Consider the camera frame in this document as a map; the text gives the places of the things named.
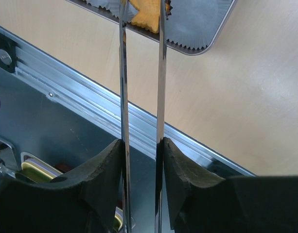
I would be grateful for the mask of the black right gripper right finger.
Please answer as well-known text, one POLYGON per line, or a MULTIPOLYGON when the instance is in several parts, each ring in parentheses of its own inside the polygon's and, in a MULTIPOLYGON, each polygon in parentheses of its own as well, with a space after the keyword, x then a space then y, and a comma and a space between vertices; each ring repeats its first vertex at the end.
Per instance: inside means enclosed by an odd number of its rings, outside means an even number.
POLYGON ((298 176, 220 177, 162 141, 176 233, 298 233, 298 176))

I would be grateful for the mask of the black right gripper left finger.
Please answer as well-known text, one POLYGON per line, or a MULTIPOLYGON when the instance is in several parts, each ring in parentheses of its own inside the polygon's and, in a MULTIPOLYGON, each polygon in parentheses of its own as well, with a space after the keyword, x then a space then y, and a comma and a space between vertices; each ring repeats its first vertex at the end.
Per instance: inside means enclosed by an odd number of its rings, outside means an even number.
POLYGON ((49 183, 0 177, 0 233, 109 233, 122 172, 123 143, 49 183))

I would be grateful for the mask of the fish shaped orange cookie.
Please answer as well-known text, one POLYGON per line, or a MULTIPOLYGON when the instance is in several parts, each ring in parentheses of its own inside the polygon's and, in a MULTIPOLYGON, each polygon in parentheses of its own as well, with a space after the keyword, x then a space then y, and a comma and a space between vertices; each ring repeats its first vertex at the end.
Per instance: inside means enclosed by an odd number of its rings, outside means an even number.
POLYGON ((159 33, 160 0, 129 0, 138 13, 131 19, 134 26, 159 33))

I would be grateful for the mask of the metal tongs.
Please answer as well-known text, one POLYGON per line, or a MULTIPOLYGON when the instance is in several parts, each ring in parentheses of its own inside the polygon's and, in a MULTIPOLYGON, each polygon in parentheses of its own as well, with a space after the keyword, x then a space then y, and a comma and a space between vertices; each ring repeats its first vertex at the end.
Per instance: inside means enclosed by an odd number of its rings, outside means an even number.
MULTIPOLYGON (((162 184, 163 184, 163 152, 165 128, 165 92, 167 65, 166 38, 166 2, 158 1, 159 57, 158 57, 158 104, 157 104, 157 139, 156 139, 156 180, 155 180, 155 232, 162 232, 162 184)), ((129 112, 127 86, 127 53, 126 31, 129 1, 120 1, 119 16, 119 60, 120 60, 120 98, 121 98, 121 137, 124 142, 123 166, 123 225, 126 233, 131 227, 131 182, 130 182, 130 148, 129 148, 129 112)))

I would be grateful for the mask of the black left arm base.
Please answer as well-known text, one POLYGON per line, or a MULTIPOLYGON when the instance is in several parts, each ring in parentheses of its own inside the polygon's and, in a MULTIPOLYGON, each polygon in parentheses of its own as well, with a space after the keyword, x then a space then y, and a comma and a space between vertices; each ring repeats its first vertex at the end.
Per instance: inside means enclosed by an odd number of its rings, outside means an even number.
POLYGON ((17 66, 16 43, 0 33, 0 68, 9 73, 17 66))

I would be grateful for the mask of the square metal tin box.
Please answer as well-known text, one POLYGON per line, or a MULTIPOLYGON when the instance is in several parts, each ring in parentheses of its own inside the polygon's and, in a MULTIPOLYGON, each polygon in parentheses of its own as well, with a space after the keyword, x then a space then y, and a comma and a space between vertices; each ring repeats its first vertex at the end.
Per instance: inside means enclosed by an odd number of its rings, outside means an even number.
MULTIPOLYGON (((119 24, 120 0, 68 0, 89 12, 119 24)), ((216 42, 237 0, 169 0, 167 46, 185 55, 201 55, 216 42)), ((126 28, 159 42, 159 34, 131 24, 139 10, 129 3, 126 28)))

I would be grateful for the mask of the aluminium front rail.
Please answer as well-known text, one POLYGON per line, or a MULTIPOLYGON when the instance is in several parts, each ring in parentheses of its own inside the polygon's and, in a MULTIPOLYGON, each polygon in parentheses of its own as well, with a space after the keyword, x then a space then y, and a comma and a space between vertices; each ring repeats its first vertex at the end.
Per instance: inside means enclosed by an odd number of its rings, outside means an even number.
POLYGON ((121 136, 120 97, 0 27, 16 66, 0 67, 0 135, 44 160, 88 158, 121 136))

